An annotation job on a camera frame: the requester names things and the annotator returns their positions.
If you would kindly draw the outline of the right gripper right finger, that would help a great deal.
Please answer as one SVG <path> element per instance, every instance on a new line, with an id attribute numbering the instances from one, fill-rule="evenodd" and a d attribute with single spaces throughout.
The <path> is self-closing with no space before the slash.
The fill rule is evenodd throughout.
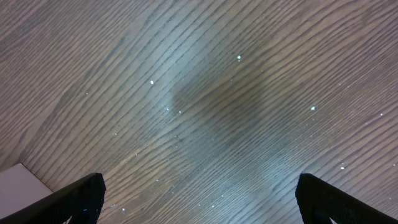
<path id="1" fill-rule="evenodd" d="M 397 224 L 396 219 L 312 174 L 300 174 L 295 197 L 304 224 Z"/>

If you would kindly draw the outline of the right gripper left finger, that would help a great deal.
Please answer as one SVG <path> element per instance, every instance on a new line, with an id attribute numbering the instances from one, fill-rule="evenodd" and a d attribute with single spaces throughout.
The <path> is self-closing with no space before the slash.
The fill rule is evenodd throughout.
<path id="1" fill-rule="evenodd" d="M 96 224 L 106 186 L 101 173 L 91 173 L 16 213 L 1 224 Z"/>

